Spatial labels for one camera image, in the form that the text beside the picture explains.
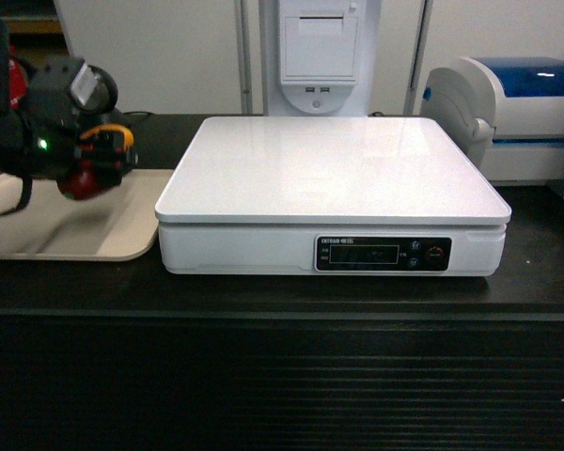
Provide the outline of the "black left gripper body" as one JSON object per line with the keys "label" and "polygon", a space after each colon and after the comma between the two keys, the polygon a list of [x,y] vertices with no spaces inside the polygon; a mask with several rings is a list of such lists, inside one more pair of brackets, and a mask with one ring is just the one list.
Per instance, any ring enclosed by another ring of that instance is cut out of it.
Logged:
{"label": "black left gripper body", "polygon": [[82,57],[49,57],[21,103],[31,176],[58,182],[78,163],[90,162],[117,187],[137,165],[131,125],[117,101],[117,84],[105,70]]}

